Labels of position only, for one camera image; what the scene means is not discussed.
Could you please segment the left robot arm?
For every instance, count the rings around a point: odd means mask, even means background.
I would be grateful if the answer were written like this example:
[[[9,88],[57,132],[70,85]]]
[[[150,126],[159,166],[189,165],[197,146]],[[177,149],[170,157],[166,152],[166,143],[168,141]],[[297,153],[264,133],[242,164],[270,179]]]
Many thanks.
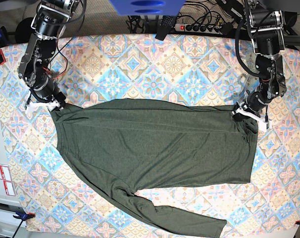
[[[259,85],[253,92],[246,92],[236,103],[233,119],[242,121],[253,118],[260,121],[260,113],[273,99],[283,97],[287,91],[283,73],[283,60],[280,52],[284,50],[283,15],[280,10],[265,8],[256,0],[246,0],[245,15],[235,33],[235,52],[238,63]],[[256,72],[250,70],[239,53],[239,37],[242,27],[247,28],[253,52],[256,55]]]

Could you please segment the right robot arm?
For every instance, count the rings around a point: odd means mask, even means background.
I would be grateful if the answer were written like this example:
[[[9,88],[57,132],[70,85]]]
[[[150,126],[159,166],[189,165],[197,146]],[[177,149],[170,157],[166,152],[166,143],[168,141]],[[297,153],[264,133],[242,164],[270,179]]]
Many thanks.
[[[54,55],[60,53],[58,40],[67,25],[84,19],[85,0],[43,0],[32,20],[33,33],[21,59],[18,76],[29,88],[27,111],[47,107],[50,111],[63,110],[65,95],[48,69]]]

